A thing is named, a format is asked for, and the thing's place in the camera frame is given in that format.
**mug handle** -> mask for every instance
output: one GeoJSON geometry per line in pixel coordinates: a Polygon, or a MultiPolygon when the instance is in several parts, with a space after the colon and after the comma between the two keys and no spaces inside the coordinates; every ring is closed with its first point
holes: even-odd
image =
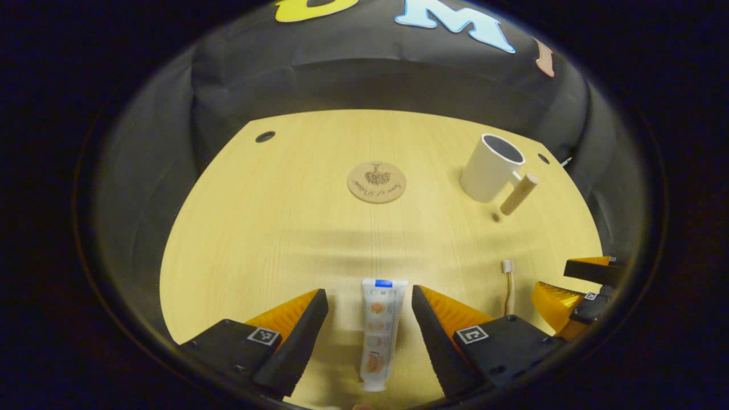
{"type": "Polygon", "coordinates": [[[504,215],[511,215],[512,212],[519,206],[529,193],[539,184],[539,180],[533,174],[526,173],[524,178],[520,177],[519,174],[514,171],[512,175],[515,178],[514,191],[509,194],[509,198],[501,205],[501,211],[504,215]]]}

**wooden table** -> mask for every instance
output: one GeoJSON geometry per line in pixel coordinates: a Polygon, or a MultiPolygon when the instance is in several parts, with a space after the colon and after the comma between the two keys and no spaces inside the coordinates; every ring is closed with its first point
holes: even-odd
{"type": "Polygon", "coordinates": [[[412,287],[388,389],[362,391],[362,278],[406,279],[500,317],[507,286],[500,263],[513,259],[515,313],[552,334],[531,305],[534,283],[596,292],[598,285],[562,273],[568,258],[599,255],[582,196],[539,142],[412,112],[304,112],[251,121],[211,162],[172,229],[160,297],[170,333],[182,343],[221,319],[244,322],[324,288],[330,312],[287,400],[316,408],[360,403],[398,409],[443,393],[410,307],[412,287]],[[266,131],[276,135],[256,143],[266,131]],[[521,172],[540,181],[509,217],[498,208],[510,185],[482,204],[459,184],[485,132],[516,145],[526,157],[521,172]],[[350,170],[372,160],[405,173],[400,198],[368,204],[349,192],[350,170]]]}

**white toothpaste tube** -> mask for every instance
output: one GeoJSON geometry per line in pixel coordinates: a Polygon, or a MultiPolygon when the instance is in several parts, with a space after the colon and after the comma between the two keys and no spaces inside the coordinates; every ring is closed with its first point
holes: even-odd
{"type": "Polygon", "coordinates": [[[381,392],[390,378],[397,323],[407,286],[406,280],[362,280],[365,321],[359,376],[364,380],[364,391],[381,392]]]}

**wooden coaster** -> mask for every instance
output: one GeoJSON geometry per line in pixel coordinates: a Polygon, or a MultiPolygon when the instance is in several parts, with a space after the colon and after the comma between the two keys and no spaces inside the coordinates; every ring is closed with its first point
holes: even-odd
{"type": "Polygon", "coordinates": [[[371,204],[383,204],[405,192],[405,175],[391,163],[366,162],[349,173],[347,186],[357,198],[371,204]]]}

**light blue letter m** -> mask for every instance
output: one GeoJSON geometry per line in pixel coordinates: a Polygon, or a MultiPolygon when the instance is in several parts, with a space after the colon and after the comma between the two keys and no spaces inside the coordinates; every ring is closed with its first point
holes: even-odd
{"type": "Polygon", "coordinates": [[[473,30],[468,32],[471,37],[503,51],[515,52],[501,32],[499,21],[474,9],[455,11],[438,0],[405,0],[405,14],[395,17],[395,21],[406,26],[438,27],[438,22],[429,18],[428,12],[453,33],[459,33],[473,23],[473,30]]]}

